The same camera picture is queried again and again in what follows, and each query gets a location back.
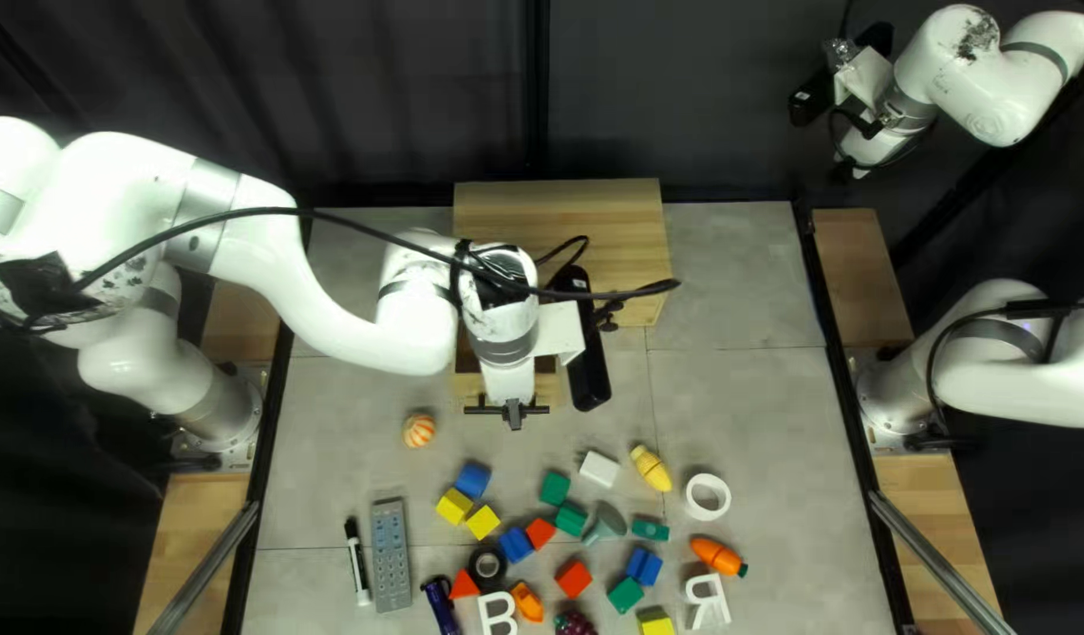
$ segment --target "striped ball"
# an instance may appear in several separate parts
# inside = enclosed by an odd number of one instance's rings
[[[409,448],[423,448],[436,437],[436,419],[428,415],[413,415],[404,423],[401,438]]]

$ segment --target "orange triangular prism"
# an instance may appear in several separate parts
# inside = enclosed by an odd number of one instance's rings
[[[466,598],[467,596],[478,596],[478,586],[475,581],[467,575],[467,570],[462,569],[456,573],[456,581],[451,584],[449,599]]]

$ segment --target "yellow cube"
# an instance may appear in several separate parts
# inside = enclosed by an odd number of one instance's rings
[[[640,620],[640,635],[675,635],[672,619],[659,607],[641,611],[636,619]]]
[[[436,504],[436,511],[443,516],[443,520],[449,521],[451,524],[460,524],[460,521],[464,520],[464,516],[470,511],[472,505],[470,498],[464,496],[457,489],[452,487],[447,494],[440,497],[440,502]]]
[[[500,522],[502,521],[499,520],[499,516],[494,515],[491,506],[483,505],[479,511],[472,514],[472,517],[467,519],[467,529],[472,530],[477,541],[481,541],[494,531]]]

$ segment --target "black tape roll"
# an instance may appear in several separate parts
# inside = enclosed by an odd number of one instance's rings
[[[472,553],[467,562],[467,575],[483,593],[503,591],[502,579],[506,578],[506,556],[498,547],[479,547]]]

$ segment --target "red cube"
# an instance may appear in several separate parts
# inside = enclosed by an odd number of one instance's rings
[[[577,599],[581,595],[581,591],[584,591],[584,587],[592,582],[590,570],[584,566],[584,562],[578,559],[569,560],[563,565],[553,579],[557,581],[557,586],[562,586],[569,599]]]
[[[541,550],[542,547],[545,547],[545,543],[553,537],[553,534],[556,533],[556,531],[557,528],[546,521],[542,519],[534,519],[534,522],[531,522],[530,526],[526,528],[526,535],[530,536],[530,544],[533,544],[534,552],[538,552]]]

